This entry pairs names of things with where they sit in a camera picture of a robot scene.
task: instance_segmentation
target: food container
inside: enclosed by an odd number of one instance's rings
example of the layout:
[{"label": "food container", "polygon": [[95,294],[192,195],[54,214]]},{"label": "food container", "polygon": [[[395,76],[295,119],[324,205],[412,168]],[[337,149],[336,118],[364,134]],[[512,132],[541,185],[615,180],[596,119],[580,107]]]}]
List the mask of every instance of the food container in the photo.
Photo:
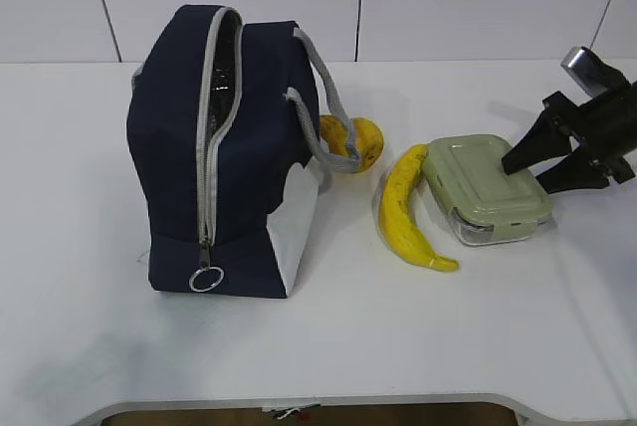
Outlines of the food container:
[{"label": "food container", "polygon": [[471,246],[530,237],[550,218],[548,195],[528,169],[505,174],[504,139],[474,134],[429,144],[424,175],[460,241]]}]

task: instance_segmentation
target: yellow fruit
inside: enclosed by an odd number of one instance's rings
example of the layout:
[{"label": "yellow fruit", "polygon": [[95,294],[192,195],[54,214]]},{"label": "yellow fruit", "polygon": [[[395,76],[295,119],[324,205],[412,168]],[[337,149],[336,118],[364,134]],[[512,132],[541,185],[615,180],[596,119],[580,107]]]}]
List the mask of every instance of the yellow fruit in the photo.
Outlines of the yellow fruit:
[{"label": "yellow fruit", "polygon": [[458,262],[438,255],[409,211],[409,196],[422,179],[427,145],[416,144],[396,163],[380,201],[380,231],[393,251],[405,262],[442,272],[458,270]]},{"label": "yellow fruit", "polygon": [[[363,172],[380,157],[385,140],[382,136],[382,131],[371,120],[364,117],[355,117],[352,121],[356,128],[356,148],[360,152],[361,158],[358,172]],[[347,151],[345,150],[347,131],[333,115],[322,115],[320,117],[320,137],[327,142],[329,152],[347,156]]]}]

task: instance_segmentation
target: lunch bag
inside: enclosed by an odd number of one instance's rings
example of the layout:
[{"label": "lunch bag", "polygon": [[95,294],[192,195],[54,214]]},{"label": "lunch bag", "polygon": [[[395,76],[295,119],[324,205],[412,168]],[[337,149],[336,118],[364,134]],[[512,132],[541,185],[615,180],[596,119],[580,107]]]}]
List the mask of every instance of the lunch bag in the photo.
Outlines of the lunch bag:
[{"label": "lunch bag", "polygon": [[[348,157],[319,142],[319,99]],[[223,6],[181,7],[132,79],[127,140],[150,224],[148,279],[165,292],[285,298],[319,181],[355,172],[355,131],[310,38],[293,22],[243,26]]]}]

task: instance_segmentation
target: green lid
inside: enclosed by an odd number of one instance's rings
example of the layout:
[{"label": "green lid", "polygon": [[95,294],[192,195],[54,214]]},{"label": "green lid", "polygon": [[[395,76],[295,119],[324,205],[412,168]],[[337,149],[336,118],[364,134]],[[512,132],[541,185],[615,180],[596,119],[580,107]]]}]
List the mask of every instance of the green lid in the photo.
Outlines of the green lid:
[{"label": "green lid", "polygon": [[502,239],[531,234],[552,207],[530,171],[505,174],[501,159],[511,148],[490,134],[431,142],[424,173],[441,208],[448,215],[456,209],[476,226],[494,227]]}]

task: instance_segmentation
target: gray strap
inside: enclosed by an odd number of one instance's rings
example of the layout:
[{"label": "gray strap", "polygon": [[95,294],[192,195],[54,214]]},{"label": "gray strap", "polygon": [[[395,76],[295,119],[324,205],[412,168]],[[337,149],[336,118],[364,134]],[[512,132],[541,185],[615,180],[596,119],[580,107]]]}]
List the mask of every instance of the gray strap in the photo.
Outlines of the gray strap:
[{"label": "gray strap", "polygon": [[327,66],[320,58],[319,52],[317,51],[317,48],[315,48],[310,37],[301,28],[295,28],[294,36],[303,43],[310,62],[317,69],[318,74],[322,79],[322,83],[325,87],[327,109],[329,109],[329,112],[331,112],[331,114],[340,121],[347,131],[345,150],[347,151],[348,157],[331,154],[323,150],[315,132],[315,126],[312,123],[310,111],[303,102],[301,94],[297,90],[289,87],[288,91],[285,93],[285,98],[287,101],[292,101],[297,108],[297,116],[299,117],[301,128],[303,129],[303,133],[313,156],[331,170],[345,173],[357,172],[360,167],[360,153],[356,148],[356,129],[353,122],[342,108],[340,98],[338,97],[338,91],[336,90],[336,85],[334,84],[334,81],[327,70]]}]

